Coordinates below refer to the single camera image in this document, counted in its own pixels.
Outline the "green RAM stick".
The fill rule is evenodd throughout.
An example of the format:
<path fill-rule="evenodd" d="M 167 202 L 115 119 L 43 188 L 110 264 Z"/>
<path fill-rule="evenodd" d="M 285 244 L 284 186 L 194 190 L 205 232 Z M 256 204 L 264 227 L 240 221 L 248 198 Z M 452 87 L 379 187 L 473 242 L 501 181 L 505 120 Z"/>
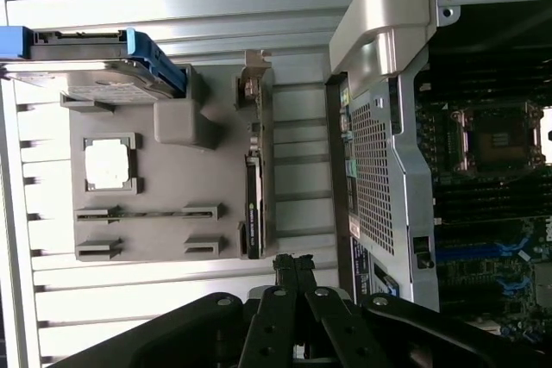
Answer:
<path fill-rule="evenodd" d="M 218 219 L 217 209 L 184 208 L 174 211 L 133 212 L 123 209 L 83 209 L 76 213 L 78 221 L 122 221 L 153 218 Z"/>

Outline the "open grey PC case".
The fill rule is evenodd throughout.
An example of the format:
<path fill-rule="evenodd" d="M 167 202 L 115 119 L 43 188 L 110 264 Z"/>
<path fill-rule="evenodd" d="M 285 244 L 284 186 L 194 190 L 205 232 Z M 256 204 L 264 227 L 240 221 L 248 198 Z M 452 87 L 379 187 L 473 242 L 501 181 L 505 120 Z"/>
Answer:
<path fill-rule="evenodd" d="M 341 193 L 367 288 L 441 310 L 416 77 L 552 70 L 552 0 L 352 0 L 329 60 Z"/>

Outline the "grey chipset heat sink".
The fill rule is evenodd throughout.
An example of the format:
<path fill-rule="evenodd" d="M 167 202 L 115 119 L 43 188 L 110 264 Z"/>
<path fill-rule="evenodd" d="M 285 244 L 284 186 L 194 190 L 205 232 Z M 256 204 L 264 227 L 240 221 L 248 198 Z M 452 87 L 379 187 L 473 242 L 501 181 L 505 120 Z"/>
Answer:
<path fill-rule="evenodd" d="M 536 302 L 542 307 L 552 307 L 552 262 L 535 265 L 534 285 Z"/>

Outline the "green motherboard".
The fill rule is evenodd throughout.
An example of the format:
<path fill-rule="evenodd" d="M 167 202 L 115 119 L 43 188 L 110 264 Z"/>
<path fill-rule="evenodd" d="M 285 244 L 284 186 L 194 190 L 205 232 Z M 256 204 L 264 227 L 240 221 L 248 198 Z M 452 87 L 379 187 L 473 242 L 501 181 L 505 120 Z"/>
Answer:
<path fill-rule="evenodd" d="M 552 156 L 543 130 L 552 70 L 415 80 L 445 315 L 552 348 Z"/>

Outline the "silver CPU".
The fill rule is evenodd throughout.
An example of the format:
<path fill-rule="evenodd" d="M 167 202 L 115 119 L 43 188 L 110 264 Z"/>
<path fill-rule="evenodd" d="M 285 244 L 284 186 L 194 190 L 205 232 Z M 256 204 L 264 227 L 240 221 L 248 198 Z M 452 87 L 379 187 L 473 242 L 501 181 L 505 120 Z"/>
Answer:
<path fill-rule="evenodd" d="M 94 140 L 85 149 L 87 183 L 95 190 L 122 189 L 129 181 L 129 151 L 119 140 Z"/>

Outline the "metal socket cover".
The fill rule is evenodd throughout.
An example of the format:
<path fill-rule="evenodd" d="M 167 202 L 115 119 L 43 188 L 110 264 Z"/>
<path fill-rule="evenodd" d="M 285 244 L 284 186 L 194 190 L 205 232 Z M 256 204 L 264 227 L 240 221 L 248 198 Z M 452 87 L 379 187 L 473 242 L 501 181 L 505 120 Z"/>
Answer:
<path fill-rule="evenodd" d="M 552 166 L 552 106 L 543 108 L 543 117 L 540 120 L 540 142 L 545 164 Z"/>

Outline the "grey parts rack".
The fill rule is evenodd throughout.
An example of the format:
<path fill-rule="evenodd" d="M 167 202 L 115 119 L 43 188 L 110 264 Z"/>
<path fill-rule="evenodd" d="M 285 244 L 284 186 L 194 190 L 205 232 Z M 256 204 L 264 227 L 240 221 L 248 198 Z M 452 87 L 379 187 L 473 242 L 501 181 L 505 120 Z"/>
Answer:
<path fill-rule="evenodd" d="M 180 94 L 153 95 L 131 84 L 101 85 L 69 111 L 74 254 L 79 261 L 169 261 L 242 257 L 247 123 L 235 109 L 242 65 L 183 67 Z M 119 140 L 129 151 L 122 189 L 87 183 L 85 149 Z M 133 212 L 217 209 L 218 219 L 78 221 L 83 209 Z"/>

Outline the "black expansion slot blue clip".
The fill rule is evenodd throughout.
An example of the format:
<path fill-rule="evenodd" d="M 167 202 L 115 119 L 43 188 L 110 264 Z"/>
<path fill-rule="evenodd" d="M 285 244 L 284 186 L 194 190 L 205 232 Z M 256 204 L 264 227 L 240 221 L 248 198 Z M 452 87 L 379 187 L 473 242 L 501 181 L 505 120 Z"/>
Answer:
<path fill-rule="evenodd" d="M 469 291 L 492 292 L 494 295 L 510 295 L 516 290 L 524 290 L 530 285 L 526 276 L 519 280 L 506 280 L 494 277 L 476 277 L 443 279 L 439 282 L 439 291 L 450 295 L 460 295 Z"/>

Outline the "CPU socket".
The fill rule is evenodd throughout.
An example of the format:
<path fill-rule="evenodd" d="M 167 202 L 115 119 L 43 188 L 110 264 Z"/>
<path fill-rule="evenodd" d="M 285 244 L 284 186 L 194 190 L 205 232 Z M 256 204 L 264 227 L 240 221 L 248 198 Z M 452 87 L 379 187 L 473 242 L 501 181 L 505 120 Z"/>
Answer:
<path fill-rule="evenodd" d="M 450 115 L 451 166 L 469 177 L 519 176 L 546 165 L 543 107 L 532 102 L 468 106 Z"/>

